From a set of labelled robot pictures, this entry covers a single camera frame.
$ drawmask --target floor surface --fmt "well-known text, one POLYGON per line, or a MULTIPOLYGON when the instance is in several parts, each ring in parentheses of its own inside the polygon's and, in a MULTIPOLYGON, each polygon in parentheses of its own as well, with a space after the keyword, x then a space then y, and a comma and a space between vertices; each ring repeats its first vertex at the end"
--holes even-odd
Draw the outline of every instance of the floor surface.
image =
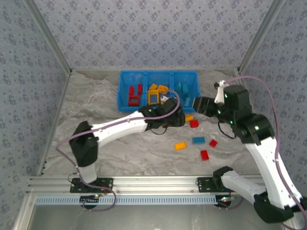
MULTIPOLYGON (((226 80, 233 71, 200 70, 201 95, 214 97, 214 82, 226 80)), ((49 150, 44 175, 69 175, 75 172, 69 161, 62 157, 55 145, 69 137, 77 125, 87 120, 100 124, 123 116, 117 109, 116 94, 119 71, 74 71, 67 88, 59 123, 49 150)), ((99 147, 96 161, 97 175, 207 175, 230 166, 239 174, 259 174, 252 156, 239 139, 225 137, 217 127, 215 118, 194 114, 199 120, 198 128, 169 128, 164 135, 151 131, 131 134, 99 147), (205 136, 204 145, 193 145, 192 137, 205 136), (209 146, 211 139, 218 141, 215 148, 209 146), (186 142, 187 148, 175 151, 174 144, 186 142), (200 151, 207 150, 210 159, 202 161, 200 151)), ((221 125, 224 132, 232 135, 230 127, 221 125)), ((70 146, 61 149, 73 157, 70 146)))

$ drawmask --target robotic arm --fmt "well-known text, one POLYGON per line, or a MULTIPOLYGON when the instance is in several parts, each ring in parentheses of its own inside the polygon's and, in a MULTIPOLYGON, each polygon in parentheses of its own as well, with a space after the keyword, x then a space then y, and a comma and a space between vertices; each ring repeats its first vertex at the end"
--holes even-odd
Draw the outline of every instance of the robotic arm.
MULTIPOLYGON (((263 115, 252 113, 248 91, 241 85, 224 85, 224 82, 214 85, 218 94, 216 98, 195 98, 193 107, 196 112, 208 117, 217 117, 220 122, 231 126, 234 134, 241 139, 253 156, 266 187, 251 183, 238 175, 230 167, 223 167, 213 173, 216 187, 226 187, 236 191, 254 205, 258 215, 267 223, 284 222, 299 211, 294 200, 288 195, 283 185, 275 163, 274 152, 276 139, 268 119, 263 115)), ((89 125, 86 121, 79 124, 75 134, 108 126, 103 130, 83 135, 70 141, 72 152, 77 160, 80 174, 87 183, 97 179, 94 162, 97 160, 98 143, 106 143, 125 135, 143 132, 159 127, 181 127, 185 124, 185 115, 180 106, 175 113, 163 119, 150 120, 135 117, 158 117, 174 110, 176 98, 169 98, 157 108, 144 106, 127 117, 108 123, 89 125)), ((307 208, 307 198, 302 197, 294 187, 287 170, 279 157, 283 175, 296 198, 304 209, 307 208)))
POLYGON ((71 150, 77 160, 80 174, 84 181, 92 183, 97 179, 94 163, 97 160, 98 144, 103 146, 106 143, 125 135, 144 132, 159 127, 167 128, 183 126, 185 124, 185 115, 181 105, 171 116, 162 119, 134 120, 134 118, 137 117, 159 117, 166 115, 173 111, 176 105, 177 99, 172 97, 167 99, 163 104, 159 104, 155 109, 151 106, 143 106, 138 111, 111 122, 96 125, 89 125, 87 121, 80 123, 73 133, 74 135, 108 126, 108 128, 103 130, 101 129, 91 134, 74 138, 70 141, 71 150))
MULTIPOLYGON (((270 122, 265 116, 252 113, 248 91, 242 85, 229 86, 224 85, 222 81, 216 83, 215 87, 218 89, 216 98, 195 98, 194 109, 206 116, 217 117, 220 122, 230 125, 234 134, 241 139, 254 158, 266 188, 249 182, 229 167, 215 171, 213 180, 217 186, 224 186, 241 194, 254 205, 257 214, 265 222, 286 221, 299 210, 276 169, 276 139, 270 122)), ((280 155, 278 161, 287 184, 306 209, 307 198, 302 197, 293 185, 280 155)))

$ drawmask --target metal frame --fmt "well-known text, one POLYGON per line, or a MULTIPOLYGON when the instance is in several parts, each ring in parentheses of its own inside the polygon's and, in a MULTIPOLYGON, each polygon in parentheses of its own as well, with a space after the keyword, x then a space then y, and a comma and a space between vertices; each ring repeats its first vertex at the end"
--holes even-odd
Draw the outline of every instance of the metal frame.
POLYGON ((258 50, 259 46, 261 45, 265 35, 267 34, 268 30, 270 29, 271 25, 275 21, 277 14, 279 13, 281 7, 283 6, 285 0, 273 0, 271 3, 266 15, 262 19, 262 22, 250 43, 245 55, 242 58, 242 61, 239 65, 240 74, 244 74, 248 65, 254 58, 256 51, 258 50))
POLYGON ((66 61, 64 54, 62 53, 56 39, 52 35, 49 27, 47 26, 44 17, 42 16, 41 12, 39 11, 37 5, 35 4, 34 0, 24 0, 24 4, 28 8, 30 14, 32 15, 34 21, 36 22, 38 28, 40 29, 41 33, 45 37, 46 41, 50 45, 51 50, 53 51, 54 55, 58 59, 60 65, 62 66, 63 70, 66 74, 70 74, 71 69, 66 61))
POLYGON ((56 114, 55 114, 55 117, 54 117, 54 120, 53 120, 53 123, 52 123, 52 126, 51 126, 51 131, 50 131, 49 137, 47 139, 47 143, 45 145, 44 152, 41 156, 41 161, 40 161, 38 171, 37 171, 38 176, 41 176, 43 174, 46 159, 48 157, 48 152, 49 152, 49 149, 52 145, 52 141, 53 141, 56 129, 57 129, 57 124, 59 122, 59 117, 60 117, 60 113, 61 113, 61 110, 62 110, 62 106, 63 106, 63 102, 64 102, 64 98, 65 98, 65 95, 66 95, 66 90, 67 90, 68 82, 69 82, 70 78, 71 78, 71 74, 69 74, 67 76, 67 79, 66 79, 65 84, 64 84, 63 92, 62 92, 62 95, 61 95, 61 98, 60 98, 60 101, 59 101, 59 106, 58 106, 58 109, 56 111, 56 114))
MULTIPOLYGON (((203 196, 203 195, 224 195, 225 193, 199 193, 196 185, 198 177, 211 177, 211 175, 195 176, 113 176, 113 190, 117 195, 129 196, 203 196)), ((260 175, 246 175, 246 179, 258 185, 264 185, 260 175)), ((29 226, 35 202, 41 196, 74 197, 77 194, 69 193, 70 182, 67 177, 30 177, 26 190, 26 196, 16 219, 14 230, 26 230, 29 226)), ((295 215, 286 222, 287 225, 297 229, 300 227, 299 218, 295 215)))
MULTIPOLYGON (((94 200, 85 202, 85 205, 112 205, 114 197, 104 195, 94 200)), ((37 206, 77 205, 80 206, 80 196, 70 195, 40 195, 37 197, 37 206)), ((116 206, 126 205, 217 205, 216 195, 118 195, 116 206)))

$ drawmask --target lego brick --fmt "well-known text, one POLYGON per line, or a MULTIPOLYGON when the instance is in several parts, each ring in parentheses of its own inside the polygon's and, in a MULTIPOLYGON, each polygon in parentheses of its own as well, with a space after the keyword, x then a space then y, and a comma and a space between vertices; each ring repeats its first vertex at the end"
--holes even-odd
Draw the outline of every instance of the lego brick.
POLYGON ((212 141, 210 141, 209 145, 214 148, 217 145, 217 141, 212 139, 212 141))
POLYGON ((188 85, 187 85, 187 84, 185 84, 185 83, 182 84, 182 91, 183 91, 183 92, 189 92, 189 89, 188 89, 188 85))
POLYGON ((149 87, 149 90, 156 90, 158 88, 158 86, 156 84, 152 84, 150 87, 149 87))
POLYGON ((186 99, 188 96, 189 96, 189 95, 188 95, 188 93, 186 93, 186 92, 182 94, 183 99, 186 99))
POLYGON ((198 120, 191 120, 190 121, 190 127, 191 128, 197 128, 200 124, 198 123, 198 120))
POLYGON ((138 84, 138 95, 141 95, 143 91, 143 86, 142 84, 138 84))
POLYGON ((182 89, 181 83, 178 82, 178 83, 175 85, 175 91, 176 91, 176 92, 181 92, 181 89, 182 89))
POLYGON ((175 146, 175 150, 181 150, 187 147, 185 142, 176 143, 174 146, 175 146))
POLYGON ((191 115, 191 114, 186 115, 186 122, 189 122, 189 121, 191 121, 193 119, 194 119, 193 115, 191 115))
POLYGON ((129 87, 129 95, 133 95, 134 94, 134 87, 131 85, 129 87))
POLYGON ((157 104, 159 103, 159 91, 158 90, 149 90, 147 93, 148 104, 157 104))
POLYGON ((158 86, 159 93, 164 93, 165 91, 168 91, 168 87, 165 85, 159 85, 158 86))
POLYGON ((192 139, 194 145, 204 144, 205 137, 195 137, 192 139))
POLYGON ((140 96, 139 95, 129 95, 128 106, 139 106, 140 96))
POLYGON ((209 160, 209 156, 208 156, 207 150, 201 151, 201 159, 202 159, 203 161, 209 160))
POLYGON ((186 99, 185 99, 185 101, 184 101, 184 106, 185 107, 188 107, 189 106, 189 104, 190 104, 190 98, 189 97, 187 97, 186 99))

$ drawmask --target red lego brick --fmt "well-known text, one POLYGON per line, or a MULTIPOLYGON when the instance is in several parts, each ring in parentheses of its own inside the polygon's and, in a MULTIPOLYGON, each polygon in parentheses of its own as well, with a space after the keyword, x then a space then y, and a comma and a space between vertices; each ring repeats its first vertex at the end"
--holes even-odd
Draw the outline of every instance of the red lego brick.
POLYGON ((212 141, 210 141, 209 145, 214 148, 217 145, 217 141, 212 139, 212 141))
POLYGON ((128 106, 139 106, 139 104, 140 104, 140 96, 139 95, 129 95, 128 106))
POLYGON ((209 160, 209 156, 208 156, 207 150, 201 151, 201 159, 202 159, 203 161, 209 160))
POLYGON ((131 85, 129 87, 129 95, 133 95, 134 94, 134 87, 131 85))
POLYGON ((138 84, 138 95, 141 95, 143 91, 142 84, 138 84))
POLYGON ((191 128, 197 128, 200 124, 198 123, 198 120, 191 120, 190 121, 190 127, 191 128))

